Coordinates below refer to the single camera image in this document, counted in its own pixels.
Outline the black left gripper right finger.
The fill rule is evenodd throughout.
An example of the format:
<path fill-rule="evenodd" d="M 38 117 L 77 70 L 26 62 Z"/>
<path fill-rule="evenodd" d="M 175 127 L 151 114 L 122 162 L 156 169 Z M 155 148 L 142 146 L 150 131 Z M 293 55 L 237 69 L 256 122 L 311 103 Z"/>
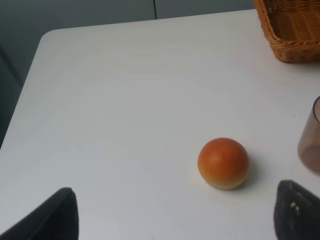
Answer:
<path fill-rule="evenodd" d="M 281 180 L 273 222 L 278 240 L 318 240 L 320 198 L 293 180 Z"/>

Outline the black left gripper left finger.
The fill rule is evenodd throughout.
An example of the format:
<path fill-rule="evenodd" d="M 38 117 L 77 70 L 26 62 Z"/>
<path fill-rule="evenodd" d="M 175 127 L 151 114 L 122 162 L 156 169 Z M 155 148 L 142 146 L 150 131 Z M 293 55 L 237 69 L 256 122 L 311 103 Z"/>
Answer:
<path fill-rule="evenodd" d="M 77 240 L 79 212 L 70 187 L 56 191 L 30 214 L 0 235 L 2 240 Z"/>

